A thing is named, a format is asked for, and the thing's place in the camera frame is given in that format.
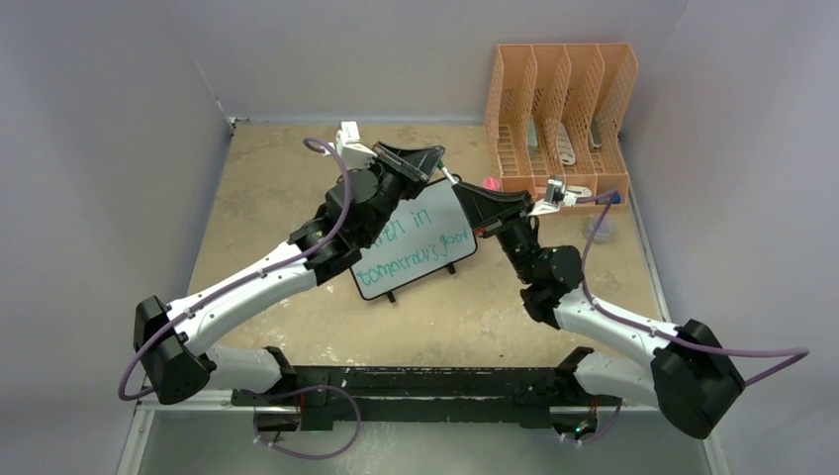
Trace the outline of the pink cartoon bottle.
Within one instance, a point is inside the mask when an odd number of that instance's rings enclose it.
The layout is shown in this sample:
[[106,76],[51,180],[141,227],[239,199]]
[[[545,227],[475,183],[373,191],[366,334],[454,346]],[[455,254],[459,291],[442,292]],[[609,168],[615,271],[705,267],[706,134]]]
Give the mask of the pink cartoon bottle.
[[499,189],[499,181],[495,177],[487,177],[483,181],[483,187],[489,190],[497,191]]

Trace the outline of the white whiteboard black frame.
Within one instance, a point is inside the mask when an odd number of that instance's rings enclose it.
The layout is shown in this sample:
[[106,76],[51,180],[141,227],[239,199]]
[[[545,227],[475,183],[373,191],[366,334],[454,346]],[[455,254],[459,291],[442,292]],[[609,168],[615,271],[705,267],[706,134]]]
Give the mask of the white whiteboard black frame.
[[427,184],[419,196],[402,201],[383,231],[361,259],[350,268],[360,297],[372,301],[426,275],[445,269],[477,251],[477,242],[456,198],[444,178]]

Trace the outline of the grey tool in organizer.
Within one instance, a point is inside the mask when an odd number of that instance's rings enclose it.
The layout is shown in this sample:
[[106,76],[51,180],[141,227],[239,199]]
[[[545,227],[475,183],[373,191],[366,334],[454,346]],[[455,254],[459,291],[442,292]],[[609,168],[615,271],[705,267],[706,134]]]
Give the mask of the grey tool in organizer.
[[598,151],[603,146],[603,136],[601,128],[599,126],[599,122],[596,118],[593,118],[590,124],[588,144],[590,151]]

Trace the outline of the white long tool in organizer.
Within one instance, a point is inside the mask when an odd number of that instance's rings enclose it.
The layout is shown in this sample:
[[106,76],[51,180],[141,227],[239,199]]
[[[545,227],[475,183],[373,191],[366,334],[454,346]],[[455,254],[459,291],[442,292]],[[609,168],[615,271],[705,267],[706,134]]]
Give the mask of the white long tool in organizer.
[[576,164],[577,156],[566,126],[559,122],[557,124],[556,148],[559,161],[564,166]]

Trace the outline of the clear small plastic jar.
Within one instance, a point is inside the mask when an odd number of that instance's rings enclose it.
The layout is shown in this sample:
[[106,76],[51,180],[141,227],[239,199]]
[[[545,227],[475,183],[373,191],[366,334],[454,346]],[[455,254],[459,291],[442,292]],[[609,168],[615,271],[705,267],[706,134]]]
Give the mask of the clear small plastic jar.
[[612,218],[605,217],[599,221],[598,217],[591,217],[583,227],[583,236],[591,239],[595,244],[608,242],[614,233]]

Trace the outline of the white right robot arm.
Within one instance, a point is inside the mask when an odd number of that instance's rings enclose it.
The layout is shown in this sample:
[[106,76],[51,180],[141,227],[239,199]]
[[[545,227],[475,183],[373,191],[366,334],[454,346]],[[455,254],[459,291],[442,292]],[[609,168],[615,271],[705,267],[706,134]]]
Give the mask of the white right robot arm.
[[712,330],[695,320],[681,326],[651,320],[600,299],[587,286],[584,255],[576,247],[540,244],[539,216],[587,198],[559,180],[550,181],[541,200],[464,181],[452,189],[474,236],[498,239],[533,320],[618,352],[611,358],[579,350],[555,377],[563,400],[614,396],[659,410],[690,437],[710,436],[746,387]]

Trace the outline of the white stapler in organizer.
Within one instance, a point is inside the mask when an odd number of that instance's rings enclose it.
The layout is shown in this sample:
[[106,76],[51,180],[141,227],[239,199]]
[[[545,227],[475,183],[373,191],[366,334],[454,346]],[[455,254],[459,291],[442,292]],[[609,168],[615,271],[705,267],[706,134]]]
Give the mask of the white stapler in organizer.
[[569,185],[566,187],[566,191],[575,195],[577,201],[590,199],[594,196],[593,191],[585,186]]

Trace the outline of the peach plastic file organizer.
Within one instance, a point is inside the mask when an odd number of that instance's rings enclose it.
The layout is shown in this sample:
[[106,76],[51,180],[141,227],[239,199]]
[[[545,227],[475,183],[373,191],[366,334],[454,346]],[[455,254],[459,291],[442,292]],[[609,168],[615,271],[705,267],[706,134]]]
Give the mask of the peach plastic file organizer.
[[629,202],[619,135],[639,63],[629,43],[498,45],[484,127],[495,181],[540,199],[550,179]]

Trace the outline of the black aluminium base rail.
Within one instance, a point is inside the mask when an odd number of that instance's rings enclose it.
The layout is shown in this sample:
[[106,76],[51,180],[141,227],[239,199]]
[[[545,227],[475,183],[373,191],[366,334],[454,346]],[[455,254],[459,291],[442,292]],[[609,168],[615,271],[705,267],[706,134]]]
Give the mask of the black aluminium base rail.
[[302,404],[305,430],[329,430],[338,421],[518,424],[523,428],[556,426],[553,407],[601,401],[577,389],[564,367],[398,367],[293,366],[276,390],[232,393],[235,406],[278,407]]

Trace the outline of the white green whiteboard marker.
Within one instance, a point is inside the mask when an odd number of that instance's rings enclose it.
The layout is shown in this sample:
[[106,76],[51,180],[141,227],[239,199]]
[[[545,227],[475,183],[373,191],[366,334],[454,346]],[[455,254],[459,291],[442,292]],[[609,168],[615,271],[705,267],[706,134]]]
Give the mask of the white green whiteboard marker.
[[459,179],[456,178],[445,166],[439,168],[439,171],[443,174],[443,176],[452,184],[455,185],[459,182]]

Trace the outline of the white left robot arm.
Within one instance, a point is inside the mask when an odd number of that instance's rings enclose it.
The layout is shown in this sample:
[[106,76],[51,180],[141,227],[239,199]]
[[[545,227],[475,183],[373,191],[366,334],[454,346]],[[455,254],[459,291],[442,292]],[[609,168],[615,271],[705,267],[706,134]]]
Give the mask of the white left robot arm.
[[174,405],[211,387],[259,394],[281,405],[294,395],[295,378],[275,348],[222,348],[219,340],[281,300],[306,292],[348,270],[390,223],[403,201],[417,198],[440,165],[445,148],[397,148],[382,142],[359,168],[347,167],[336,148],[317,138],[304,144],[327,152],[340,176],[314,216],[267,255],[236,274],[192,295],[163,302],[157,296],[135,309],[135,354],[125,373],[142,367],[146,389],[132,395],[127,378],[119,384],[123,401],[154,395]]

